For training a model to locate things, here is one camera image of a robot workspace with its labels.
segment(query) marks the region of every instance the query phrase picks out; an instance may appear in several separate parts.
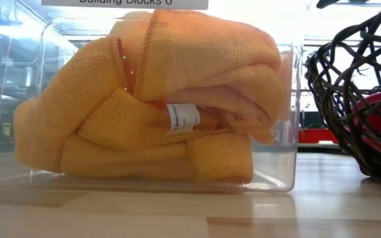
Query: folded towel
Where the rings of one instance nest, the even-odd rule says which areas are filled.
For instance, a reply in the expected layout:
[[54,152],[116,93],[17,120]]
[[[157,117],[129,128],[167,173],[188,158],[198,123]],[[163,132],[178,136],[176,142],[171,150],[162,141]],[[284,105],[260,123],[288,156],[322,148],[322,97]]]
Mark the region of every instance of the folded towel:
[[[88,177],[251,182],[251,137],[272,143],[284,104],[274,40],[192,11],[144,19],[80,48],[17,107],[17,159]],[[200,124],[170,133],[170,103],[195,104]]]

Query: wooden surface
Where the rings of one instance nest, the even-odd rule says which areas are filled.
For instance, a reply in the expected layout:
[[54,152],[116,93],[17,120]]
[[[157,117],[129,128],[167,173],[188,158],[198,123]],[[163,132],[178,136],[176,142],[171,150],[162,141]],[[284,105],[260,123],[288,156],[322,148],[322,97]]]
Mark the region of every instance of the wooden surface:
[[0,190],[0,237],[381,237],[381,185],[299,154],[288,194]]

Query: dark woven basket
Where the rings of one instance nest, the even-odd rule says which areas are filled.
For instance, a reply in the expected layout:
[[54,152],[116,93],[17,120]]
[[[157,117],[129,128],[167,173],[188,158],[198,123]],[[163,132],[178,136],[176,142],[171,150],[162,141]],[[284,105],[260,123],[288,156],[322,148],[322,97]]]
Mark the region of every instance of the dark woven basket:
[[[333,41],[320,47],[306,61],[305,78],[314,95],[316,105],[326,126],[339,140],[342,150],[353,156],[361,171],[381,181],[381,36],[375,35],[381,24],[381,12],[365,22],[350,26],[334,37]],[[344,41],[360,34],[362,42],[355,52]],[[336,47],[342,47],[351,56],[352,64],[343,72],[333,63]],[[376,73],[377,87],[358,89],[353,73],[364,64],[372,66]],[[338,74],[332,83],[330,72]]]

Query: label sign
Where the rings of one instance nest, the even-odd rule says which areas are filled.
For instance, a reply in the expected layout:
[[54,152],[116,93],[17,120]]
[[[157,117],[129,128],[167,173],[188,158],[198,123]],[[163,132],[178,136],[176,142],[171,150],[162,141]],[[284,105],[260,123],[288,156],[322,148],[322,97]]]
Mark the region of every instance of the label sign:
[[194,126],[199,125],[201,117],[195,104],[167,104],[170,113],[171,134],[193,131]]
[[208,0],[42,0],[44,6],[207,10]]

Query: clear plastic bin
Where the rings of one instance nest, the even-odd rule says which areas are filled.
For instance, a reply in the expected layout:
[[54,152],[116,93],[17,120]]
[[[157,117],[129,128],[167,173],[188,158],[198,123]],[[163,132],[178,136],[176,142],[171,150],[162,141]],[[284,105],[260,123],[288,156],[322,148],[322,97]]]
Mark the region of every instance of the clear plastic bin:
[[0,186],[292,190],[304,11],[0,0]]

